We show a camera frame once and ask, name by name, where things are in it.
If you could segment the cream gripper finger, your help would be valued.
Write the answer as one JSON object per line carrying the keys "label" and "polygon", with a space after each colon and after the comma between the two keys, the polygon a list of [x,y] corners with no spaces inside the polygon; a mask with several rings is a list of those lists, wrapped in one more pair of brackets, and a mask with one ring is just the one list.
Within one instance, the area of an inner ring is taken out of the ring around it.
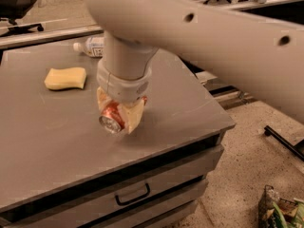
{"label": "cream gripper finger", "polygon": [[104,92],[101,87],[97,88],[97,103],[99,111],[102,112],[108,103],[111,101],[111,98]]}
{"label": "cream gripper finger", "polygon": [[124,131],[131,134],[141,122],[145,99],[141,98],[132,104],[120,104],[120,113],[124,122]]}

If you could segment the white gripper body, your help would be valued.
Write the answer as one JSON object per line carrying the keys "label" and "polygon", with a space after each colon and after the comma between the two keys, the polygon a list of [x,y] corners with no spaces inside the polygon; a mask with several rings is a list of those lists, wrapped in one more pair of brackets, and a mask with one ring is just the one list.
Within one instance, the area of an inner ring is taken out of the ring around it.
{"label": "white gripper body", "polygon": [[101,89],[114,101],[124,104],[134,103],[145,94],[151,76],[152,69],[149,67],[138,80],[120,79],[105,68],[104,59],[97,67],[97,82]]}

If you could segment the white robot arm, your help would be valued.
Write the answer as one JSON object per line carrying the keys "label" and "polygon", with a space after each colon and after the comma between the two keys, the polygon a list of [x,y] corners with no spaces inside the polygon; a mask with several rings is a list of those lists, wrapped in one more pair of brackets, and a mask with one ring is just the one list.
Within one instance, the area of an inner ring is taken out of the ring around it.
{"label": "white robot arm", "polygon": [[147,64],[170,51],[304,124],[304,31],[191,0],[85,0],[104,30],[100,87],[119,103],[147,88]]}

